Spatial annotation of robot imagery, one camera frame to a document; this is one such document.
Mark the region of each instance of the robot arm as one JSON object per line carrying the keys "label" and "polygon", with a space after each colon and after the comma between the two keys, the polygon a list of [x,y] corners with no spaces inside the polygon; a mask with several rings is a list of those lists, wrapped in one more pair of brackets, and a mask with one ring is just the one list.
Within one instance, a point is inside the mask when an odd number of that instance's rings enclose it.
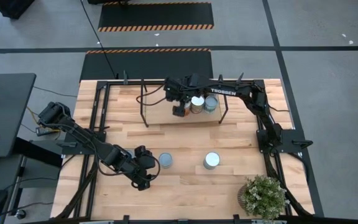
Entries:
{"label": "robot arm", "polygon": [[277,124],[270,113],[269,103],[262,83],[257,80],[241,80],[242,75],[235,83],[224,82],[222,76],[218,80],[210,80],[207,77],[193,74],[176,80],[165,79],[165,96],[168,101],[179,101],[180,106],[173,107],[173,115],[185,115],[185,103],[193,96],[200,97],[205,93],[216,93],[220,95],[239,97],[254,115],[262,120],[266,130],[267,139],[265,142],[272,147],[282,144],[282,128]]}
{"label": "robot arm", "polygon": [[71,134],[78,142],[95,151],[95,156],[106,166],[112,166],[117,173],[123,173],[132,181],[132,186],[138,190],[150,187],[150,181],[155,178],[147,174],[147,169],[155,167],[155,158],[145,146],[135,149],[135,158],[122,147],[101,142],[96,133],[83,129],[70,117],[70,109],[61,104],[50,102],[39,114],[39,124],[48,128],[60,129]]}

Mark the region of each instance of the plant pot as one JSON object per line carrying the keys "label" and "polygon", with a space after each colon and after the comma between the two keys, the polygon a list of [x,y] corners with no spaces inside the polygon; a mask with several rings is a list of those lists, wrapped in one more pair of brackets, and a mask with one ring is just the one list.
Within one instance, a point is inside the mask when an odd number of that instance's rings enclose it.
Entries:
{"label": "plant pot", "polygon": [[239,192],[237,193],[237,201],[239,202],[239,205],[243,210],[246,209],[246,201],[243,200],[241,196],[244,195],[245,191],[246,191],[246,186],[244,185],[240,188]]}

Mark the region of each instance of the wooden table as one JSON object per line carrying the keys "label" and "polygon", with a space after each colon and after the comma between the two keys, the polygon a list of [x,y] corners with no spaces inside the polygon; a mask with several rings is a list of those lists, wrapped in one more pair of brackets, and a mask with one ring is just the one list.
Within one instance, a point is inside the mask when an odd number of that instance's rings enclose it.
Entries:
{"label": "wooden table", "polygon": [[[90,124],[96,82],[82,81],[80,85],[73,118],[84,128]],[[287,110],[280,80],[268,79],[265,85],[270,105]],[[148,91],[156,88],[147,87]],[[145,145],[156,158],[169,152],[173,156],[173,165],[162,169],[158,178],[151,182],[151,188],[141,192],[132,188],[125,176],[98,174],[92,220],[122,220],[124,215],[130,215],[133,220],[232,219],[233,214],[253,218],[238,205],[237,191],[245,183],[245,177],[266,175],[266,169],[255,134],[256,117],[245,104],[236,97],[228,97],[229,111],[220,125],[214,121],[151,124],[146,128],[135,100],[138,95],[138,85],[111,87],[106,118],[106,126],[110,128],[106,130],[106,142],[126,149]],[[272,115],[283,129],[291,129],[288,112],[272,111]],[[203,159],[211,151],[219,153],[221,162],[215,170],[206,170]],[[62,170],[51,217],[58,215],[76,192],[82,160],[83,156],[76,156]],[[313,213],[302,163],[287,154],[281,154],[281,160],[288,188],[302,206]],[[85,195],[82,215],[85,214],[87,192]]]}

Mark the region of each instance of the green plant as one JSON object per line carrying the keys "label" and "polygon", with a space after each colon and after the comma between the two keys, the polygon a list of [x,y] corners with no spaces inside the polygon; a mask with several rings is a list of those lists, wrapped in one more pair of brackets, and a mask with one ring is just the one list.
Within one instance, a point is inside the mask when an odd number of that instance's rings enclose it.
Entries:
{"label": "green plant", "polygon": [[248,215],[260,215],[264,220],[273,220],[283,211],[286,203],[285,189],[278,180],[257,175],[254,180],[247,178],[239,191],[238,200]]}

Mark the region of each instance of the hazard stripe tape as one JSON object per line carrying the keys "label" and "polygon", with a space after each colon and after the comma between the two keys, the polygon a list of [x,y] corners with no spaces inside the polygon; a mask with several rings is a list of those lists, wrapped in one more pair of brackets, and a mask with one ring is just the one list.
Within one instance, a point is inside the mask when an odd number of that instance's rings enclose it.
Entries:
{"label": "hazard stripe tape", "polygon": [[140,52],[196,52],[196,51],[211,51],[211,49],[202,49],[202,48],[194,48],[194,49],[121,49],[121,50],[89,50],[86,54],[100,54],[100,53],[140,53]]}
{"label": "hazard stripe tape", "polygon": [[124,31],[151,31],[151,30],[203,30],[212,29],[212,24],[190,24],[190,25],[154,25],[154,26],[119,26],[100,27],[99,32],[124,32]]}
{"label": "hazard stripe tape", "polygon": [[[104,6],[116,5],[118,2],[107,2]],[[128,3],[128,5],[152,5],[152,4],[211,4],[210,2],[156,2],[156,3]]]}

